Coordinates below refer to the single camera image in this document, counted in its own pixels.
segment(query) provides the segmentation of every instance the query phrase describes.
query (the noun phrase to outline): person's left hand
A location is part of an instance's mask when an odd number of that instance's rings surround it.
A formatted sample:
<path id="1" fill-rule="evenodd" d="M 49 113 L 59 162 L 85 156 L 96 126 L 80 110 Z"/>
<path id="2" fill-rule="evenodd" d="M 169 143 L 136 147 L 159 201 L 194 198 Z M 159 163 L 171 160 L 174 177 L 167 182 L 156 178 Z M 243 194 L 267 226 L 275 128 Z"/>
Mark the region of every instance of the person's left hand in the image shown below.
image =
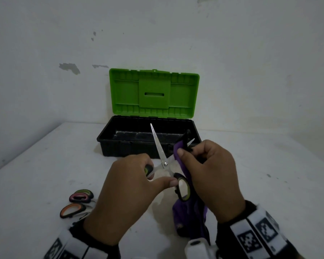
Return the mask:
<path id="1" fill-rule="evenodd" d="M 112 164 L 96 207 L 84 222 L 89 235 L 104 244 L 118 244 L 160 192 L 178 185 L 173 177 L 148 181 L 147 164 L 153 166 L 147 154 L 129 155 Z"/>

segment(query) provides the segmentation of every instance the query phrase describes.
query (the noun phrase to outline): person's right hand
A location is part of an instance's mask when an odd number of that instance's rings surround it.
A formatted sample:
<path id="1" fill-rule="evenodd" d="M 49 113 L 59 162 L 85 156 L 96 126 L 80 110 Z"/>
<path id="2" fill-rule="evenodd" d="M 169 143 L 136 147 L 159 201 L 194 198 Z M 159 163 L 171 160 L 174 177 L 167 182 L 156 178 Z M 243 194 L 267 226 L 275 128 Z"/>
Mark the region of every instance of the person's right hand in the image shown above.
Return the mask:
<path id="1" fill-rule="evenodd" d="M 195 191 L 214 213 L 219 223 L 228 222 L 245 210 L 236 173 L 235 161 L 230 152 L 218 144 L 204 140 L 189 153 L 177 151 L 192 176 Z M 207 160 L 199 163 L 195 157 Z"/>

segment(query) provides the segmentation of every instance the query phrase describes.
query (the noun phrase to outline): hand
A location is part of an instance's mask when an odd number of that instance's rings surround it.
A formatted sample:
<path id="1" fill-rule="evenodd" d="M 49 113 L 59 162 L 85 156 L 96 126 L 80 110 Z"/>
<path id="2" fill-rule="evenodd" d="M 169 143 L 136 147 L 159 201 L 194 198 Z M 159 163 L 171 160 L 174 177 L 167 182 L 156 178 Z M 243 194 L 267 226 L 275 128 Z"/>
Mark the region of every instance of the hand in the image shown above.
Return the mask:
<path id="1" fill-rule="evenodd" d="M 84 222 L 89 235 L 104 244 L 118 244 L 161 191 L 178 185 L 172 177 L 148 181 L 147 164 L 154 165 L 147 154 L 130 155 L 112 164 L 96 207 Z"/>
<path id="2" fill-rule="evenodd" d="M 177 151 L 192 176 L 195 191 L 214 213 L 219 223 L 228 222 L 245 210 L 236 173 L 235 161 L 230 152 L 218 144 L 204 140 L 189 153 Z M 207 160 L 199 163 L 195 156 Z"/>

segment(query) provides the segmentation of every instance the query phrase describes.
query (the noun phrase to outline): toolbox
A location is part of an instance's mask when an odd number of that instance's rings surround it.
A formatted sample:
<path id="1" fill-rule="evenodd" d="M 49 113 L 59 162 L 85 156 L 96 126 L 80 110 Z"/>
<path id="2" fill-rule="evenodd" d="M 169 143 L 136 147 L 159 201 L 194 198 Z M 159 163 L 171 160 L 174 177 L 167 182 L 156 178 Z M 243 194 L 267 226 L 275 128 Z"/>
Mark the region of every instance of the toolbox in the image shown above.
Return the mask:
<path id="1" fill-rule="evenodd" d="M 110 69 L 112 110 L 116 114 L 97 137 L 104 156 L 125 157 L 147 153 L 159 158 L 153 125 L 166 156 L 186 132 L 201 142 L 192 118 L 199 75 L 158 70 Z"/>

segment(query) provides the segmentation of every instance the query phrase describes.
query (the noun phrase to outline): black toolbox base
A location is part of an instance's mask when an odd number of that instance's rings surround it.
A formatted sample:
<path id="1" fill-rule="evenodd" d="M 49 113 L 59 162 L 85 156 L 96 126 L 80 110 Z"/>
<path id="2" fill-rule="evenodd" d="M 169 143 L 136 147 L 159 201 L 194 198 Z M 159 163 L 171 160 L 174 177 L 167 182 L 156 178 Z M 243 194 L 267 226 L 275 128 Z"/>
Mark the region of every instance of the black toolbox base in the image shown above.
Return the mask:
<path id="1" fill-rule="evenodd" d="M 103 155 L 125 157 L 147 153 L 150 158 L 160 158 L 150 123 L 167 157 L 173 154 L 174 143 L 187 129 L 191 131 L 191 138 L 194 138 L 191 147 L 201 142 L 194 122 L 189 119 L 115 115 L 97 137 Z"/>

